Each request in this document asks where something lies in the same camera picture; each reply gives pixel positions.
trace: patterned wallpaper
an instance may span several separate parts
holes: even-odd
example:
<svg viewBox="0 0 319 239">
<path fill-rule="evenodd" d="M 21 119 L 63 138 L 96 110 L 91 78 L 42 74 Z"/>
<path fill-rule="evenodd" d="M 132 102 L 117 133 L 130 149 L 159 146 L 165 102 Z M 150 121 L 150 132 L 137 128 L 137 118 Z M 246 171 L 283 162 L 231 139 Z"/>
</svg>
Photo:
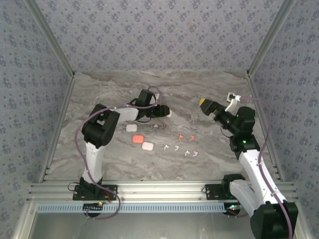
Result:
<svg viewBox="0 0 319 239">
<path fill-rule="evenodd" d="M 36 0 L 75 71 L 247 69 L 282 0 Z"/>
<path fill-rule="evenodd" d="M 68 83 L 23 0 L 0 1 L 0 238 L 36 182 Z"/>
<path fill-rule="evenodd" d="M 319 2 L 293 8 L 254 76 L 270 105 L 273 137 L 287 180 L 319 238 Z"/>
</svg>

